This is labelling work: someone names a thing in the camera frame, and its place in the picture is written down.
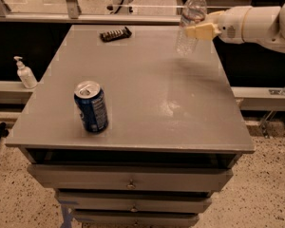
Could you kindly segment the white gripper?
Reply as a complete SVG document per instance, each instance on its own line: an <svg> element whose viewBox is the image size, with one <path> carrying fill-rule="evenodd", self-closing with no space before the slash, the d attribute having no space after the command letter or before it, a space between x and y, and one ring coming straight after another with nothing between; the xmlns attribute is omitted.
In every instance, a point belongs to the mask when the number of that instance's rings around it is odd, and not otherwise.
<svg viewBox="0 0 285 228"><path fill-rule="evenodd" d="M185 35L189 38L207 41L219 36L225 43L242 44L244 42L242 35L244 21L251 8L251 6L238 6L226 11L208 13L205 17L207 23L187 27Z"/></svg>

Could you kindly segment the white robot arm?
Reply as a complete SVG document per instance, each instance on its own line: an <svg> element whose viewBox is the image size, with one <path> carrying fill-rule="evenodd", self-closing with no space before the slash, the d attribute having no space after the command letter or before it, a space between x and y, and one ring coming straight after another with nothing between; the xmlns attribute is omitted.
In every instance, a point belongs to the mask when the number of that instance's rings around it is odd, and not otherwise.
<svg viewBox="0 0 285 228"><path fill-rule="evenodd" d="M285 3L282 7L237 6L209 13L185 29L189 38L230 44L255 43L285 53Z"/></svg>

